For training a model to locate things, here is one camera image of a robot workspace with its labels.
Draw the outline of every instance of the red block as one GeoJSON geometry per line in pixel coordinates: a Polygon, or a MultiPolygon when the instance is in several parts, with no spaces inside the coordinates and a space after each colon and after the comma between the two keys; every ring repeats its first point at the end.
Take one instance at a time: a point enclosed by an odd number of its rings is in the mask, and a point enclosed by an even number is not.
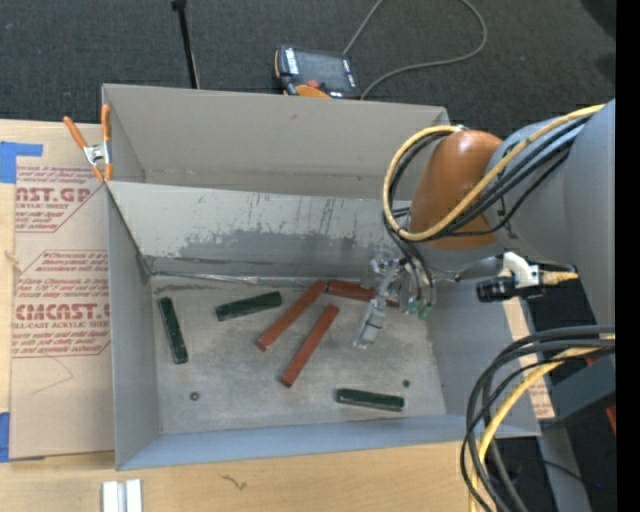
{"type": "Polygon", "coordinates": [[[284,313],[271,327],[269,327],[267,332],[258,338],[258,341],[256,342],[258,348],[265,352],[273,343],[275,343],[285,329],[295,322],[302,312],[307,309],[307,307],[312,304],[326,289],[327,283],[322,280],[316,281],[316,283],[309,288],[286,313],[284,313]]]}
{"type": "Polygon", "coordinates": [[[316,325],[313,327],[309,336],[307,336],[307,339],[302,344],[302,347],[300,347],[300,350],[298,350],[298,353],[293,358],[293,361],[291,361],[288,368],[280,377],[280,382],[282,382],[282,384],[288,388],[293,386],[293,383],[298,378],[298,375],[300,375],[300,372],[307,364],[307,361],[309,361],[313,351],[322,341],[322,338],[329,330],[329,327],[333,323],[333,320],[338,315],[339,311],[340,310],[333,304],[330,304],[325,308],[320,320],[318,320],[316,325]]]}

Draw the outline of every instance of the cardboard box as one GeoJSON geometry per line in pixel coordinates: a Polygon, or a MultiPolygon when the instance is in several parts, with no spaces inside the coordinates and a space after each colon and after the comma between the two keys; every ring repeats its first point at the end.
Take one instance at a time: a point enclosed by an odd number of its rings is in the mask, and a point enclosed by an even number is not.
{"type": "MultiPolygon", "coordinates": [[[[379,199],[388,162],[444,109],[272,95],[104,87],[114,180],[107,229],[116,466],[191,464],[442,442],[464,435],[474,380],[512,340],[474,283],[442,283],[426,323],[323,295],[266,353],[259,335],[316,279],[357,281],[394,250],[379,199]],[[228,322],[215,307],[278,290],[283,306],[228,322]],[[175,364],[170,297],[189,360],[175,364]],[[328,304],[340,313],[291,388],[280,372],[328,304]],[[335,402],[338,387],[402,395],[401,413],[335,402]]],[[[399,193],[428,158],[414,163],[399,193]]],[[[501,435],[534,435],[525,399],[501,435]]]]}

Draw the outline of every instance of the cable bundle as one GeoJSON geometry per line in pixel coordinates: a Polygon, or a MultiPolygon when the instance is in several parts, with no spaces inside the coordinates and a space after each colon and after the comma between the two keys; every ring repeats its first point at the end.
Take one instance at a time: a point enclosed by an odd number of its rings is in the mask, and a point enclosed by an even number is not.
{"type": "Polygon", "coordinates": [[[467,404],[466,435],[460,452],[460,468],[470,492],[470,510],[476,510],[476,503],[480,504],[486,511],[491,510],[478,492],[478,479],[502,512],[511,510],[492,486],[484,467],[485,456],[490,450],[492,462],[495,464],[500,479],[512,498],[516,509],[519,512],[527,511],[508,476],[500,452],[493,440],[498,427],[516,401],[540,377],[557,368],[565,361],[583,358],[587,354],[593,356],[612,352],[615,352],[615,326],[584,326],[536,333],[512,343],[498,354],[477,380],[467,404]],[[539,361],[512,372],[495,388],[492,388],[495,374],[505,365],[522,356],[541,353],[556,353],[556,355],[551,359],[539,361]],[[511,389],[502,405],[498,406],[495,412],[492,412],[498,398],[509,387],[511,382],[522,373],[526,373],[526,376],[511,389]],[[485,430],[480,441],[476,443],[475,430],[481,422],[484,423],[485,430]],[[471,456],[475,470],[473,475],[470,475],[467,470],[467,453],[471,456]]]}

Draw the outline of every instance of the table surface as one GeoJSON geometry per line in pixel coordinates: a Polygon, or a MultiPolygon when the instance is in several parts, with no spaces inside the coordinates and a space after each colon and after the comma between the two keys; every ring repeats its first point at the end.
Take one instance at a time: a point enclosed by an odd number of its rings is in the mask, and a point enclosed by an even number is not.
{"type": "MultiPolygon", "coordinates": [[[[33,125],[16,122],[16,133],[33,125]]],[[[12,134],[3,125],[2,137],[12,134]]],[[[15,187],[0,183],[0,412],[9,410],[15,187]]],[[[116,472],[113,452],[0,464],[6,510],[100,510],[105,481],[143,481],[146,510],[466,510],[460,443],[116,472]]]]}

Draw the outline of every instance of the scratch mark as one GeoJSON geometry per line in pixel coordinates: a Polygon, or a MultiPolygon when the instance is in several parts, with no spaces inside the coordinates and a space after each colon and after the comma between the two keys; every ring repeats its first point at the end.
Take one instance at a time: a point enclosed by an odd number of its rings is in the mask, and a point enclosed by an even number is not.
{"type": "Polygon", "coordinates": [[[233,478],[231,475],[220,475],[220,478],[222,478],[223,480],[229,480],[229,482],[235,485],[236,489],[238,489],[240,492],[242,492],[244,488],[247,486],[247,482],[238,483],[238,481],[235,478],[233,478]]]}
{"type": "Polygon", "coordinates": [[[58,385],[62,384],[63,382],[67,382],[68,380],[73,379],[73,372],[71,370],[69,370],[69,368],[67,368],[67,366],[65,364],[63,364],[61,361],[58,361],[55,357],[51,357],[49,355],[47,355],[47,357],[49,359],[51,359],[52,361],[58,363],[60,366],[62,366],[62,368],[64,368],[64,370],[67,372],[67,376],[62,380],[54,382],[53,384],[49,384],[49,385],[47,385],[47,386],[45,386],[43,388],[36,389],[33,393],[31,393],[32,395],[35,395],[35,394],[40,393],[42,391],[45,391],[47,389],[53,388],[55,386],[58,386],[58,385]]]}

